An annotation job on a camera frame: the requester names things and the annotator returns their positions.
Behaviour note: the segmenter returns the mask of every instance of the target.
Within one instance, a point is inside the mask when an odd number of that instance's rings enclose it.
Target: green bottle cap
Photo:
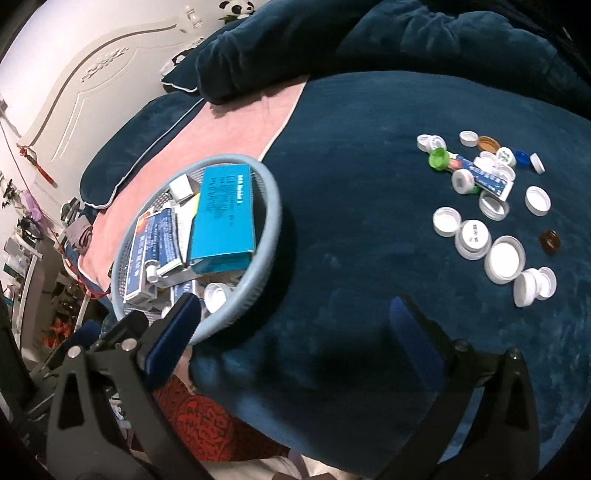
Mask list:
[[[443,147],[436,148],[429,154],[429,166],[442,171],[449,165],[449,153]]]

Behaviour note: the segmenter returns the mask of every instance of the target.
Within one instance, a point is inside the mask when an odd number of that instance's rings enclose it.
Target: round basket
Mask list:
[[[238,320],[261,295],[273,265],[275,249],[281,230],[281,198],[275,178],[271,172],[259,161],[245,155],[217,155],[197,162],[191,167],[178,172],[168,179],[144,204],[135,216],[127,230],[124,240],[117,250],[113,263],[111,300],[118,320],[131,312],[134,308],[123,303],[125,294],[125,279],[129,263],[129,253],[133,240],[134,227],[138,217],[150,207],[160,208],[172,199],[168,192],[168,184],[176,177],[187,174],[193,180],[201,183],[206,167],[212,165],[247,164],[252,175],[252,205],[255,223],[256,252],[253,259],[238,283],[234,294],[215,313],[203,319],[190,345],[194,345]],[[148,320],[153,321],[161,317],[160,312],[152,310],[145,312]]]

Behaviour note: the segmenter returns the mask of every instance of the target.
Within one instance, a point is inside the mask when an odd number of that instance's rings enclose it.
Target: pink sheet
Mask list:
[[[306,80],[299,78],[223,106],[207,103],[99,214],[80,272],[106,290],[109,269],[139,209],[170,177],[213,155],[235,153],[262,161],[296,108]]]

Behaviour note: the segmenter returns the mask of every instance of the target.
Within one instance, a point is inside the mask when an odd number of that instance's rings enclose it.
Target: pillow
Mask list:
[[[160,152],[199,113],[203,98],[172,92],[155,98],[111,137],[80,179],[80,197],[107,208],[135,173]]]
[[[202,41],[199,45],[194,46],[191,49],[185,50],[178,55],[176,55],[172,59],[172,64],[175,64],[176,67],[173,67],[172,71],[167,73],[162,80],[163,85],[167,87],[171,87],[171,89],[181,90],[183,92],[197,92],[197,74],[195,71],[195,61],[201,51],[207,47],[212,41],[216,40],[220,35],[233,30],[237,26],[239,26],[245,18],[240,18],[238,20],[231,21],[230,23],[224,25],[222,28],[217,30],[212,35],[209,35],[204,41]],[[177,63],[175,60],[179,55],[184,55],[184,58],[180,63]]]

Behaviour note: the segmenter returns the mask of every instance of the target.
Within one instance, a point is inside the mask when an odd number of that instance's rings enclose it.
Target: blue bedspread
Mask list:
[[[416,147],[418,134],[439,134],[473,158],[475,149],[459,142],[464,129],[536,151],[547,167],[541,176],[517,172],[502,222],[486,219],[477,197],[456,194],[449,174],[432,171]],[[375,475],[429,405],[426,392],[417,398],[401,381],[387,318],[373,307],[372,299],[407,294],[451,338],[524,352],[546,463],[591,393],[590,139],[591,123],[579,116],[456,77],[370,72],[310,81],[264,160],[286,212],[274,274],[247,316],[194,347],[194,382],[279,442]],[[532,184],[551,197],[545,217],[524,205]],[[463,259],[453,239],[433,231],[433,212],[448,205],[483,220],[493,238],[516,236],[526,268],[556,273],[554,297],[517,309],[512,284],[493,284],[482,261]],[[554,258],[537,240],[548,228],[563,240]]]
[[[524,352],[546,463],[591,393],[591,124],[565,110],[591,118],[589,85],[498,14],[452,18],[418,0],[273,0],[201,50],[194,70],[213,103],[302,73],[313,80],[264,160],[284,199],[274,273],[244,318],[194,347],[194,382],[279,442],[375,475],[436,394],[409,374],[383,314],[406,294],[451,338]],[[162,129],[142,130],[142,142]],[[459,144],[465,129],[536,151],[547,168],[518,172],[502,222],[455,194],[416,147],[417,135],[439,134],[473,158]],[[532,184],[552,199],[546,217],[525,208]],[[482,261],[434,233],[431,216],[446,205],[494,238],[516,236],[526,268],[554,270],[556,295],[517,309],[510,284],[492,284]],[[555,258],[537,241],[548,228],[563,240]]]

